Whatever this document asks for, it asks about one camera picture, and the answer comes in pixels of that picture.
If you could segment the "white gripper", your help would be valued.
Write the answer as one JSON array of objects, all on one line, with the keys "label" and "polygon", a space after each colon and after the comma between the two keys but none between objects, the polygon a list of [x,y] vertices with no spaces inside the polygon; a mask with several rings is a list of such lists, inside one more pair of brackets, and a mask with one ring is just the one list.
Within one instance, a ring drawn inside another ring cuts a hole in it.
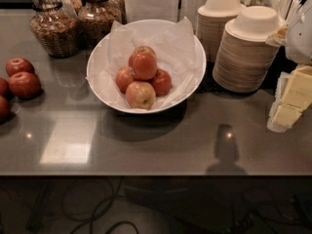
[{"label": "white gripper", "polygon": [[286,57],[298,63],[291,73],[281,73],[269,111],[267,128],[284,133],[312,104],[312,66],[303,65],[312,64],[312,0],[306,0],[289,25],[270,34],[265,43],[273,47],[286,45]]}]

